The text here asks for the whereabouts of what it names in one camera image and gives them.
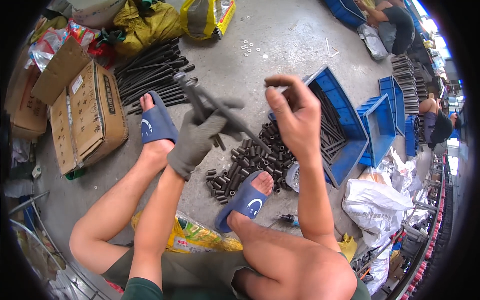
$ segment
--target label sticker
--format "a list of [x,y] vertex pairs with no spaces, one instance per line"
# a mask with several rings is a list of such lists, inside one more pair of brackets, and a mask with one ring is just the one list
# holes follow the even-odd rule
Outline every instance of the label sticker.
[[75,83],[73,83],[72,85],[72,91],[73,91],[73,94],[75,94],[78,89],[80,88],[80,86],[82,85],[82,83],[84,82],[82,76],[78,76],[77,80],[75,80]]

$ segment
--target navy slide sandal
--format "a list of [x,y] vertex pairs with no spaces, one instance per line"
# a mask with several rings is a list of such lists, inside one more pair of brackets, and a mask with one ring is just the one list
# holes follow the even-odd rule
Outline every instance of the navy slide sandal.
[[233,199],[229,203],[227,203],[227,205],[225,205],[225,207],[216,216],[215,227],[218,231],[222,233],[232,231],[232,229],[227,224],[227,217],[232,210],[238,211],[239,213],[249,217],[250,219],[255,219],[257,217],[258,212],[268,198],[267,195],[259,192],[251,185],[252,180],[257,178],[257,176],[261,172],[264,171],[260,170],[250,174],[245,179],[245,181],[242,182]]
[[173,124],[162,98],[155,92],[148,92],[153,99],[154,107],[142,113],[142,143],[156,140],[177,142],[179,132]]

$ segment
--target gray concrete floor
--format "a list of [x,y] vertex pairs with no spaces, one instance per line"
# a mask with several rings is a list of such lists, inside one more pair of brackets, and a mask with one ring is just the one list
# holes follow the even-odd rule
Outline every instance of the gray concrete floor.
[[[326,37],[330,46],[340,51],[333,58],[327,54]],[[245,51],[240,48],[243,40],[254,43],[254,47],[260,48],[261,51],[253,51],[245,57],[243,55]],[[258,132],[261,124],[267,121],[266,113],[269,107],[264,99],[263,80],[269,75],[288,73],[304,76],[327,64],[356,107],[369,97],[377,96],[378,78],[392,73],[388,59],[372,60],[356,31],[345,27],[331,14],[327,6],[318,0],[239,0],[237,11],[221,41],[198,42],[184,37],[180,42],[180,49],[182,55],[186,55],[189,61],[196,65],[196,69],[190,75],[198,76],[199,83],[213,95],[235,96],[246,101],[247,106],[239,112],[239,115],[247,121],[253,132]],[[267,54],[268,59],[264,59],[263,54]],[[180,128],[182,116],[189,109],[190,106],[187,104],[168,108],[177,128]],[[48,199],[39,203],[42,219],[67,259],[73,260],[68,240],[75,222],[122,178],[137,160],[142,149],[140,120],[140,116],[130,115],[128,117],[130,137],[125,144],[89,167],[83,177],[73,181],[59,174],[51,134],[46,133],[40,139],[36,149],[42,175],[36,184],[38,191],[50,190]],[[239,145],[229,137],[225,137],[224,142],[227,149]],[[394,147],[405,160],[404,138],[397,137]],[[222,170],[230,163],[229,152],[223,152],[218,148],[212,150],[185,185],[178,209],[192,219],[213,228],[214,218],[222,207],[209,197],[204,175],[209,168]],[[363,168],[362,165],[358,165],[351,177],[356,178]],[[154,180],[150,184],[140,200],[138,210],[143,209],[156,182],[157,180]],[[359,229],[341,208],[345,189],[344,184],[339,190],[332,189],[329,193],[335,223],[341,232],[347,232],[358,240]],[[295,192],[282,191],[273,195],[255,222],[268,226],[275,220],[276,214],[296,213],[297,202],[298,194]],[[300,235],[298,228],[283,226],[277,228]],[[133,230],[127,226],[111,242],[128,243],[131,240]],[[100,276],[87,271],[85,273],[100,289],[108,292],[109,296],[113,299],[118,298]]]

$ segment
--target hand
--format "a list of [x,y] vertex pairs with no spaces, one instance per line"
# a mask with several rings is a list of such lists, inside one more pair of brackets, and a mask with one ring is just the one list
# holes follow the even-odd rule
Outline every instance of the hand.
[[354,0],[355,4],[360,8],[361,11],[366,11],[367,6],[363,3],[362,0]]
[[[299,162],[320,154],[320,101],[297,76],[265,79],[265,96],[272,108],[285,145]],[[280,94],[272,86],[289,86]]]
[[[244,103],[239,100],[222,102],[228,108],[243,108],[244,106]],[[177,143],[167,155],[168,164],[188,181],[195,167],[212,149],[212,137],[219,132],[229,134],[241,141],[240,132],[229,126],[227,119],[221,116],[218,110],[208,108],[207,119],[204,122],[198,122],[193,110],[187,111],[183,117]]]

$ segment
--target foot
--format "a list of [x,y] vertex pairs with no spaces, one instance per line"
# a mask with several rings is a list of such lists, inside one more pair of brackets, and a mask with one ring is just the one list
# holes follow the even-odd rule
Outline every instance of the foot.
[[[150,94],[145,94],[140,97],[140,105],[144,112],[155,106]],[[157,166],[158,171],[160,171],[167,166],[167,154],[174,146],[171,140],[157,140],[145,143],[140,158],[144,157],[148,159],[149,163],[152,166]]]
[[[268,172],[262,172],[258,174],[254,180],[252,180],[252,186],[257,191],[269,196],[272,193],[273,178],[270,176],[270,174],[268,174]],[[237,228],[240,223],[245,221],[250,222],[251,219],[235,210],[232,210],[227,217],[227,224],[231,229]]]

